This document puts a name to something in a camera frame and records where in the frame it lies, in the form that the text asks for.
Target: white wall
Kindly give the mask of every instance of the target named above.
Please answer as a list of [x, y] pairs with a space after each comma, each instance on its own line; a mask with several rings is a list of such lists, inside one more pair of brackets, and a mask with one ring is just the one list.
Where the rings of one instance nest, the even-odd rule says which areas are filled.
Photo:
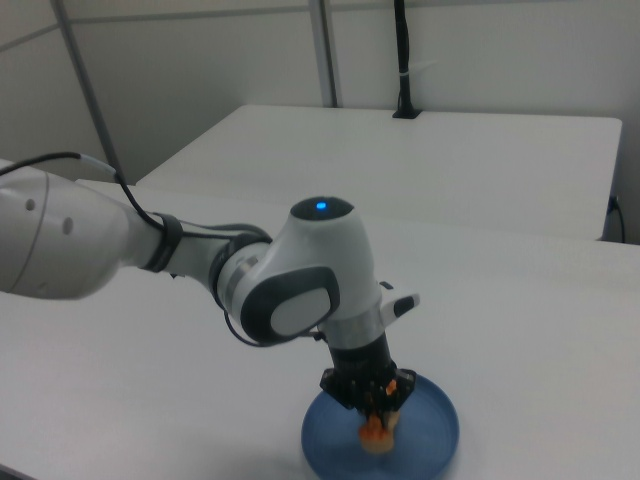
[[[104, 153], [48, 0], [0, 0], [0, 158], [61, 150]], [[105, 176], [75, 162], [44, 167]]]
[[[345, 107], [395, 107], [392, 3], [332, 1]], [[433, 63], [412, 73], [414, 104], [621, 119], [613, 190], [621, 196], [628, 239], [640, 243], [640, 1], [422, 3], [437, 5], [407, 9], [411, 63]]]
[[306, 0], [65, 4], [129, 182], [243, 104], [322, 106]]

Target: orange object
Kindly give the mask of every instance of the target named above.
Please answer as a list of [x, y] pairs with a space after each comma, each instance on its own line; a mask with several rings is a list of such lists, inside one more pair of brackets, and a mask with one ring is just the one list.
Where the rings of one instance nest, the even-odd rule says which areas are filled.
[[387, 385], [387, 396], [390, 396], [397, 389], [397, 384], [395, 380], [391, 380], [389, 385]]
[[390, 412], [387, 420], [388, 429], [382, 427], [382, 421], [372, 413], [367, 423], [358, 429], [360, 444], [372, 454], [386, 453], [393, 450], [393, 430], [398, 423], [399, 412]]

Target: blue dish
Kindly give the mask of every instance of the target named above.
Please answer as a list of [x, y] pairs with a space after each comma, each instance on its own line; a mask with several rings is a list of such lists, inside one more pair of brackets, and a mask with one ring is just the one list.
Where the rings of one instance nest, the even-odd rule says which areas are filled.
[[460, 428], [451, 400], [418, 375], [414, 392], [400, 409], [395, 446], [371, 455], [360, 445], [364, 417], [322, 392], [302, 424], [302, 450], [321, 479], [436, 480], [458, 445]]

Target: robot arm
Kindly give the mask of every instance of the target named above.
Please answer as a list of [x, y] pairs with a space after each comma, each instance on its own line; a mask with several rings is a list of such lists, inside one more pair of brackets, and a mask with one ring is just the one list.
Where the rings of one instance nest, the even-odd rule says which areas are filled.
[[[0, 169], [8, 165], [0, 160]], [[0, 228], [8, 232], [0, 236], [0, 291], [82, 298], [121, 266], [147, 267], [166, 225], [154, 228], [133, 208], [40, 170], [0, 173]], [[419, 297], [394, 296], [389, 284], [378, 284], [353, 206], [304, 200], [273, 242], [255, 227], [207, 234], [177, 228], [184, 233], [161, 268], [199, 281], [260, 345], [317, 327], [334, 363], [321, 387], [342, 405], [383, 418], [409, 396], [415, 373], [396, 368], [385, 328]], [[388, 393], [393, 381], [397, 388]]]

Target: table surface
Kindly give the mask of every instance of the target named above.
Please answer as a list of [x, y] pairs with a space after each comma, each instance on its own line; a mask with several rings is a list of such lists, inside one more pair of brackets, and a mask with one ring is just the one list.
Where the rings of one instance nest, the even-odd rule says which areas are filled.
[[[276, 233], [288, 214], [134, 192], [200, 223]], [[639, 478], [637, 247], [363, 219], [378, 278], [422, 296], [387, 335], [457, 408], [447, 480]], [[0, 465], [38, 480], [314, 478], [300, 429], [324, 344], [242, 345], [195, 281], [137, 269], [79, 302], [0, 302]]]
[[138, 182], [521, 233], [602, 235], [620, 139], [611, 118], [244, 106]]

